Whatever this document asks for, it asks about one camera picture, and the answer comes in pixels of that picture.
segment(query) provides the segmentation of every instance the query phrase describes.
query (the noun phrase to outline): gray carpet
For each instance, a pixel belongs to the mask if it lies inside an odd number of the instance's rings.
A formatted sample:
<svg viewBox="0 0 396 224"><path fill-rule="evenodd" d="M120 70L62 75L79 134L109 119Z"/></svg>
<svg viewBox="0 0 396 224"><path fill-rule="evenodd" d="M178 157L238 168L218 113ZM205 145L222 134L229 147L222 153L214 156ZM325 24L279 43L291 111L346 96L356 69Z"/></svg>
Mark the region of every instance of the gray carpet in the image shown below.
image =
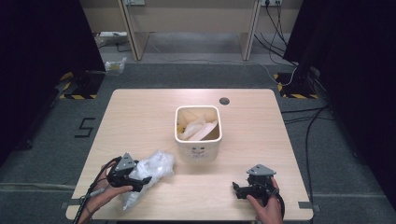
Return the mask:
<svg viewBox="0 0 396 224"><path fill-rule="evenodd" d="M268 68L271 75L292 71L287 66ZM71 223L64 215L65 203L72 196L111 93L120 88L272 89L281 111L327 104L321 99L280 97L276 84L259 65L126 64L121 75L105 77L95 100L57 99L35 133L34 147L11 153L0 168L0 223ZM286 123L292 122L286 127L307 190L305 135L310 120L293 121L314 113L283 114ZM86 134L78 129L83 118L95 118L86 121L93 127L91 136L75 138ZM317 208L314 223L395 223L395 211L370 169L353 156L329 109L313 123L308 149Z"/></svg>

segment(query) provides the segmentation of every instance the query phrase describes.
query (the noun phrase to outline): white desk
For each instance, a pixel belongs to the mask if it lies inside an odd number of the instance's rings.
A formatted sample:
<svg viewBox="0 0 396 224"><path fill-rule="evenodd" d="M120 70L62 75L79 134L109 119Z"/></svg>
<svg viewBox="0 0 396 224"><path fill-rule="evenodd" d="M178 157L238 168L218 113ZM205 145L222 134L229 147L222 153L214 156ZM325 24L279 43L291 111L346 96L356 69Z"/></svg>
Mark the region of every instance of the white desk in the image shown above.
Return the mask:
<svg viewBox="0 0 396 224"><path fill-rule="evenodd" d="M219 99L230 103L221 105ZM188 165L177 153L174 120L180 105L214 105L223 138L218 157L203 166ZM122 211L120 198L94 219L106 220L253 220L247 200L235 197L232 182L247 186L246 170L257 163L277 171L286 205L285 220L308 220L311 209L276 98L270 90L117 90L109 102L73 199L86 193L100 167L125 152L142 160L156 149L175 155L172 177L150 188L133 208ZM73 219L77 205L66 216Z"/></svg>

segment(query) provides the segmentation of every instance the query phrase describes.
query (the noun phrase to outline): person's arm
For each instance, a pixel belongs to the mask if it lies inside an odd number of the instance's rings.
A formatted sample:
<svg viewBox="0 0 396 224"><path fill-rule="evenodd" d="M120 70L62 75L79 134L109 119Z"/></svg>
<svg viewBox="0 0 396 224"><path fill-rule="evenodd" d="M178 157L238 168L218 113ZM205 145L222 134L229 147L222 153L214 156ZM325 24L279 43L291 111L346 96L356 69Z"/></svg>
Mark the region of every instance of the person's arm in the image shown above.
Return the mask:
<svg viewBox="0 0 396 224"><path fill-rule="evenodd" d="M274 178L271 177L271 179L274 187L279 189ZM262 207L257 201L257 199L255 199L251 195L248 195L247 199L256 210L256 214L257 214L256 219L259 220L262 224L283 223L281 209L280 209L280 202L277 200L276 196L271 195L265 207Z"/></svg>
<svg viewBox="0 0 396 224"><path fill-rule="evenodd" d="M100 189L103 189L104 191L95 196L91 196L91 198L88 199L84 209L82 210L78 224L89 223L92 215L97 212L102 206L109 203L117 195L131 191L133 187L123 186L119 188L113 188L111 185L108 184L106 179L106 170L104 170L101 173L98 182L93 189L93 192L96 192Z"/></svg>

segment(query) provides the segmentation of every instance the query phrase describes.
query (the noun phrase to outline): white bin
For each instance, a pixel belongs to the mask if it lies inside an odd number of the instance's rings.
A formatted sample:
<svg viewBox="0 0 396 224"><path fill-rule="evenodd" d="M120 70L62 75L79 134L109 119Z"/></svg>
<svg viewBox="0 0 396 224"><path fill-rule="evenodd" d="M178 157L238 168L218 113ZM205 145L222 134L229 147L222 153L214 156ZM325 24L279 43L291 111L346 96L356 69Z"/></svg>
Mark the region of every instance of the white bin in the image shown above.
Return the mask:
<svg viewBox="0 0 396 224"><path fill-rule="evenodd" d="M206 122L218 121L218 125L200 141L189 141L179 139L178 135L183 133L186 126L200 118ZM213 105L185 105L176 111L175 139L178 144L180 157L188 163L206 163L213 161L219 152L219 144L222 138L221 121L219 110Z"/></svg>

